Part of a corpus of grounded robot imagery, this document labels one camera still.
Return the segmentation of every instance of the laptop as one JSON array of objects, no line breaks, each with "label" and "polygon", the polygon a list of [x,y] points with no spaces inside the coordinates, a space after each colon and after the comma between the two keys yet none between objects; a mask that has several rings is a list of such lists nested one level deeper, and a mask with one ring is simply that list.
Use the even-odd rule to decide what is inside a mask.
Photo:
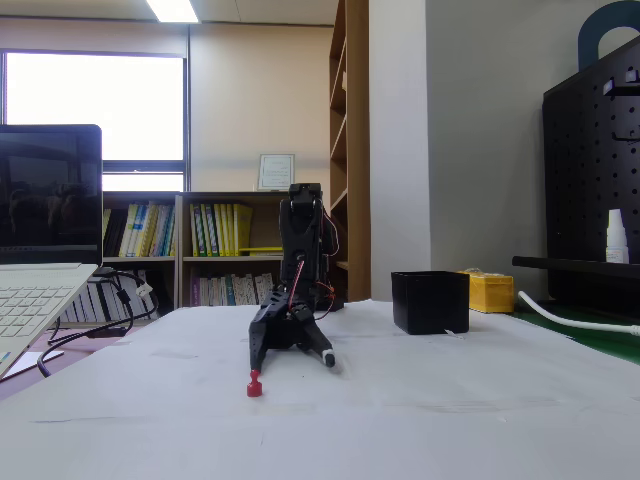
[{"label": "laptop", "polygon": [[0,378],[102,265],[102,132],[0,126]]}]

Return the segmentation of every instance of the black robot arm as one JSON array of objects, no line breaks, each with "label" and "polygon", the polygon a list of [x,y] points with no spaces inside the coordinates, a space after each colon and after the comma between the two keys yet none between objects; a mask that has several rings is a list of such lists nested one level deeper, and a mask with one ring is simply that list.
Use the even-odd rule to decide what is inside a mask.
[{"label": "black robot arm", "polygon": [[325,218],[320,184],[291,185],[289,200],[280,203],[280,236],[284,254],[280,284],[249,326],[251,370],[262,370],[268,349],[292,345],[316,352],[333,367],[333,347],[314,317],[329,285],[328,255],[335,253],[337,244]]}]

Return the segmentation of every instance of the green mat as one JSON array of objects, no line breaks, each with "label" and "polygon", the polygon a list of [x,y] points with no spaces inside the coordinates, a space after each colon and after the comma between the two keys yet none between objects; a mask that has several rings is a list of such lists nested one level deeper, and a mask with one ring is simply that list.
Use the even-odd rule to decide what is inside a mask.
[{"label": "green mat", "polygon": [[[545,305],[545,310],[569,320],[577,320],[581,322],[593,323],[611,323],[622,325],[623,323],[615,320],[608,320],[598,315],[591,315],[579,312],[569,307]],[[629,362],[640,365],[640,337],[625,333],[599,332],[596,330],[583,330],[580,328],[565,327],[558,323],[547,320],[542,315],[535,312],[524,313],[516,312],[511,314],[512,317],[526,320],[529,323],[538,325],[554,332],[562,333],[572,337],[576,342],[591,347],[600,352],[613,355],[614,357],[628,360]]]}]

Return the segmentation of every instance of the white bottle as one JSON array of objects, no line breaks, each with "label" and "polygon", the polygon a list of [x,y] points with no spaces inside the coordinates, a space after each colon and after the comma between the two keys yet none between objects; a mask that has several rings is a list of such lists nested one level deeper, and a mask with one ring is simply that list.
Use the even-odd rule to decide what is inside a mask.
[{"label": "white bottle", "polygon": [[620,210],[609,210],[609,228],[607,228],[607,262],[629,263],[627,234],[622,225]]}]

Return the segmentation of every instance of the red peg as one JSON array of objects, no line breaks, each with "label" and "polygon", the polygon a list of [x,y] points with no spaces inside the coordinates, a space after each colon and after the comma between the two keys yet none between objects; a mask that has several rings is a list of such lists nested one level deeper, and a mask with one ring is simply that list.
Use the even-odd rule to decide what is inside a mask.
[{"label": "red peg", "polygon": [[261,397],[262,384],[258,381],[259,370],[251,370],[251,383],[247,385],[247,397]]}]

